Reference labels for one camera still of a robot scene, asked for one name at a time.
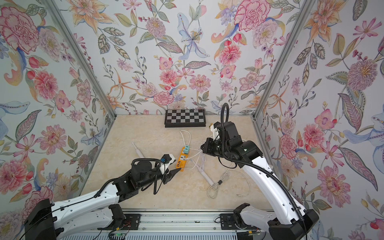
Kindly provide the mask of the orange power strip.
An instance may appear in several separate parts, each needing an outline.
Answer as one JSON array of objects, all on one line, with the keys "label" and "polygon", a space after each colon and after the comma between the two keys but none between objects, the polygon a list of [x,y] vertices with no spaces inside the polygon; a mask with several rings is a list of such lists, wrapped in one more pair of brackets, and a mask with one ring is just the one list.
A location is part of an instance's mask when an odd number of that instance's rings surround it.
[{"label": "orange power strip", "polygon": [[186,162],[187,162],[187,158],[188,158],[188,156],[183,155],[182,151],[181,151],[180,157],[179,157],[179,159],[177,160],[177,163],[176,163],[176,168],[182,169],[181,172],[184,171],[184,168],[185,168],[185,165],[186,165]]}]

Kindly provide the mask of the teal USB charger plug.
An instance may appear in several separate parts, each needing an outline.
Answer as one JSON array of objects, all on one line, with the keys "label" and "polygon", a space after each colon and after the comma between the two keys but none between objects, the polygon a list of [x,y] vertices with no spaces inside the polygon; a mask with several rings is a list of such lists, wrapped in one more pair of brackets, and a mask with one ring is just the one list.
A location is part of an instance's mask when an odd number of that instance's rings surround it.
[{"label": "teal USB charger plug", "polygon": [[183,153],[183,155],[188,156],[189,153],[190,153],[190,147],[189,147],[189,146],[185,146],[185,147],[183,148],[182,153]]}]

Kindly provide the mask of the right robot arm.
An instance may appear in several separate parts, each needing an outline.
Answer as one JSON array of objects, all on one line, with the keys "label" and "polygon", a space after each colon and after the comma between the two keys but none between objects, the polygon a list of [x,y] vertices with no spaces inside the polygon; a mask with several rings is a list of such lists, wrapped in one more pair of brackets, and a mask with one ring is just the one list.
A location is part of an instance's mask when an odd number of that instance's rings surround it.
[{"label": "right robot arm", "polygon": [[256,227],[274,240],[307,239],[319,220],[314,210],[300,204],[273,173],[262,151],[252,141],[243,141],[232,122],[216,122],[211,127],[213,137],[201,146],[203,153],[234,163],[250,176],[269,201],[273,211],[256,209],[244,203],[234,209],[234,221],[239,228]]}]

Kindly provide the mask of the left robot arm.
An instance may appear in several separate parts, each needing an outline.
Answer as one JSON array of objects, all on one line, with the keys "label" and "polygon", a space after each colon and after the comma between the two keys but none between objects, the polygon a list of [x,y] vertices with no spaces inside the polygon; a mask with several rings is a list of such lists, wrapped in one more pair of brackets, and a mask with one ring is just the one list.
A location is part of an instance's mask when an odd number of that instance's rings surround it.
[{"label": "left robot arm", "polygon": [[179,172],[169,170],[176,159],[163,155],[160,159],[135,159],[131,169],[118,178],[106,181],[91,193],[65,201],[40,200],[24,222],[24,240],[59,240],[90,229],[121,228],[126,216],[120,203],[154,186],[157,194]]}]

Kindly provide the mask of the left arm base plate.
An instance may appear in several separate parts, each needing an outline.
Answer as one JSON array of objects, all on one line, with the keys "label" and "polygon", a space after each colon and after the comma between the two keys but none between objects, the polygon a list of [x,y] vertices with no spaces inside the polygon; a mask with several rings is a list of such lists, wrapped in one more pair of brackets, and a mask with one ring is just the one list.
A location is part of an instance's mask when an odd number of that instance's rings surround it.
[{"label": "left arm base plate", "polygon": [[115,230],[119,227],[119,230],[131,231],[138,230],[141,222],[140,214],[125,214],[124,220],[113,220],[111,224],[104,228],[98,228],[98,230]]}]

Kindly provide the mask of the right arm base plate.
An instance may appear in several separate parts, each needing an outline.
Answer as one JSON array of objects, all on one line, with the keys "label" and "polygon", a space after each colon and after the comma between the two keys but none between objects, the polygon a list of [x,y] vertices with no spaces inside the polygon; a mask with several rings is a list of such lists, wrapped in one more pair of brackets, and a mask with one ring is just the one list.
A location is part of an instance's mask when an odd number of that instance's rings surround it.
[{"label": "right arm base plate", "polygon": [[255,226],[246,225],[244,221],[235,214],[220,214],[219,218],[215,221],[221,225],[221,230],[260,230]]}]

